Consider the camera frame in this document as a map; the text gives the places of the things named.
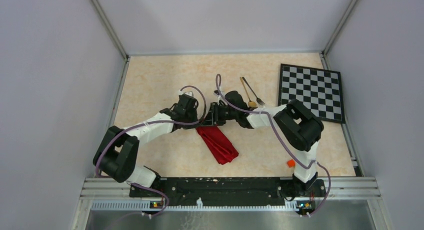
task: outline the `red object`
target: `red object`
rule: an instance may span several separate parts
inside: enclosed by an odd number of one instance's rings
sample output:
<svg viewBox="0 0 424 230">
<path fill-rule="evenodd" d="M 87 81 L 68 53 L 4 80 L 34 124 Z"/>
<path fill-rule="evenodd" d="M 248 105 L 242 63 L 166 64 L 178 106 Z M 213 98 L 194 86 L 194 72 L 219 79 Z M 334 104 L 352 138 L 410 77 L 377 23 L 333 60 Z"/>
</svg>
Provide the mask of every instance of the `red object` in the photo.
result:
<svg viewBox="0 0 424 230">
<path fill-rule="evenodd" d="M 289 160 L 289 161 L 287 161 L 287 165 L 288 165 L 288 167 L 294 167 L 295 165 L 296 165 L 296 162 L 295 162 L 295 160 Z"/>
<path fill-rule="evenodd" d="M 224 165 L 227 162 L 231 162 L 239 155 L 230 140 L 217 126 L 201 126 L 197 127 L 196 131 L 203 138 L 203 141 L 219 164 Z"/>
</svg>

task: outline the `chessboard square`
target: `chessboard square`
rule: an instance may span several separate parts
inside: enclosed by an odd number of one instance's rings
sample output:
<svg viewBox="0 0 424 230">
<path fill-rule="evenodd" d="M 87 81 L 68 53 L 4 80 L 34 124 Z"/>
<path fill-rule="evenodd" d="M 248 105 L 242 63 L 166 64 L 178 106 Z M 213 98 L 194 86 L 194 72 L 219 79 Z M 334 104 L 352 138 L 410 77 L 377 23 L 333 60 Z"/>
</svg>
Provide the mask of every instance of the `chessboard square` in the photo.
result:
<svg viewBox="0 0 424 230">
<path fill-rule="evenodd" d="M 319 116 L 319 117 L 324 117 L 324 118 L 326 118 L 326 117 L 327 117 L 327 112 L 318 110 L 318 116 Z"/>
<path fill-rule="evenodd" d="M 332 92 L 333 95 L 340 95 L 339 90 L 332 89 L 331 92 Z"/>
<path fill-rule="evenodd" d="M 298 99 L 299 101 L 303 102 L 304 101 L 304 96 L 303 95 L 296 95 L 296 99 Z"/>
<path fill-rule="evenodd" d="M 326 94 L 323 93 L 323 92 L 318 92 L 318 98 L 325 99 L 326 98 Z"/>
<path fill-rule="evenodd" d="M 289 94 L 295 95 L 296 94 L 296 86 L 295 87 L 290 87 L 290 89 L 288 90 Z"/>
<path fill-rule="evenodd" d="M 334 106 L 334 105 L 333 105 L 333 102 L 334 102 L 333 100 L 326 99 L 326 100 L 325 100 L 325 105 L 326 105 L 326 106 Z"/>
<path fill-rule="evenodd" d="M 340 101 L 340 96 L 338 96 L 338 95 L 333 95 L 333 96 L 332 96 L 332 99 L 333 99 L 334 101 Z"/>
<path fill-rule="evenodd" d="M 333 112 L 334 113 L 341 114 L 342 113 L 342 109 L 340 107 L 334 107 Z"/>
<path fill-rule="evenodd" d="M 305 94 L 303 95 L 303 102 L 311 102 L 311 97 L 310 96 L 306 96 Z"/>
<path fill-rule="evenodd" d="M 314 104 L 318 104 L 318 98 L 317 97 L 311 97 L 310 102 Z"/>
<path fill-rule="evenodd" d="M 311 103 L 311 104 L 310 104 L 310 108 L 311 108 L 311 109 L 314 109 L 314 110 L 318 110 L 319 105 L 318 105 L 318 104 L 315 104 L 315 103 Z"/>
<path fill-rule="evenodd" d="M 328 112 L 333 112 L 334 111 L 334 109 L 333 109 L 332 106 L 325 106 L 325 110 L 328 111 Z"/>
<path fill-rule="evenodd" d="M 342 120 L 342 115 L 341 114 L 337 114 L 337 113 L 334 113 L 334 120 Z"/>
<path fill-rule="evenodd" d="M 306 108 L 311 109 L 311 103 L 310 102 L 303 102 L 303 104 L 306 106 Z"/>
<path fill-rule="evenodd" d="M 311 109 L 310 110 L 311 112 L 312 112 L 312 114 L 314 114 L 315 116 L 318 116 L 318 110 L 315 110 L 315 109 Z"/>
<path fill-rule="evenodd" d="M 281 93 L 281 100 L 288 100 L 289 99 L 289 94 L 288 93 Z"/>
<path fill-rule="evenodd" d="M 318 105 L 318 110 L 325 111 L 327 110 L 327 107 L 325 105 Z"/>
<path fill-rule="evenodd" d="M 333 112 L 327 112 L 327 118 L 328 119 L 334 119 L 334 113 Z"/>
</svg>

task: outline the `orange block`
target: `orange block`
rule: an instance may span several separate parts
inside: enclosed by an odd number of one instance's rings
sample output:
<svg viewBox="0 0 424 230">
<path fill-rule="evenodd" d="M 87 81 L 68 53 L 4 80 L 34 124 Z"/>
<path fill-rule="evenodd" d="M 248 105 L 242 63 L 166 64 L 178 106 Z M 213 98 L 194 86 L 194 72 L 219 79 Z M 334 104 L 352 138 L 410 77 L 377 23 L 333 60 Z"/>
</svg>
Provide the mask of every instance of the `orange block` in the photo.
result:
<svg viewBox="0 0 424 230">
<path fill-rule="evenodd" d="M 289 160 L 288 162 L 287 162 L 287 166 L 288 167 L 294 167 L 296 165 L 296 162 L 295 162 L 295 160 Z"/>
</svg>

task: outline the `beige table surface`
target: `beige table surface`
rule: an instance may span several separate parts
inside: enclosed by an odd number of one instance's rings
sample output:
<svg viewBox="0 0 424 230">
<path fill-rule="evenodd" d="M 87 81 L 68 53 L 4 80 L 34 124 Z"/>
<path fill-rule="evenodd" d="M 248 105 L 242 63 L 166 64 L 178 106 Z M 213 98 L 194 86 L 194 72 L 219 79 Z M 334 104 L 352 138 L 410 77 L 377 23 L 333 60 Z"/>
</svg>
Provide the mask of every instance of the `beige table surface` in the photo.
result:
<svg viewBox="0 0 424 230">
<path fill-rule="evenodd" d="M 217 101 L 213 94 L 217 73 L 222 75 L 224 91 L 237 90 L 247 102 L 239 80 L 245 76 L 257 95 L 275 106 L 281 63 L 323 68 L 318 53 L 131 57 L 115 125 L 131 126 L 151 118 L 176 103 L 177 91 L 185 85 L 199 87 L 209 107 L 211 101 Z M 199 100 L 200 116 L 202 98 L 196 92 L 194 96 Z M 137 163 L 167 177 L 292 175 L 293 168 L 286 164 L 290 156 L 270 127 L 244 129 L 231 121 L 220 129 L 239 152 L 230 163 L 218 164 L 195 130 L 178 130 L 149 142 L 138 151 Z M 355 175 L 340 124 L 324 122 L 317 160 L 333 176 Z M 321 169 L 318 174 L 325 176 Z"/>
</svg>

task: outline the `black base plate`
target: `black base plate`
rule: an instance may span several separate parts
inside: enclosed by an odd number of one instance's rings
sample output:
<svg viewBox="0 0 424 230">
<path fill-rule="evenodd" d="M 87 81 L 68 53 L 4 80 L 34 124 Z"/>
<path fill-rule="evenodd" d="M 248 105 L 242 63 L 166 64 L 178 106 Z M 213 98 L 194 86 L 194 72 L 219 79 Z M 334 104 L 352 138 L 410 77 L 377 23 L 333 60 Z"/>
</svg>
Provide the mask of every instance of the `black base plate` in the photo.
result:
<svg viewBox="0 0 424 230">
<path fill-rule="evenodd" d="M 284 205 L 284 198 L 325 195 L 324 181 L 317 179 L 308 190 L 301 190 L 291 178 L 281 177 L 168 177 L 151 186 L 169 197 L 169 205 L 196 205 L 201 198 L 204 206 L 264 206 Z M 161 197 L 161 195 L 132 187 L 130 197 Z"/>
</svg>

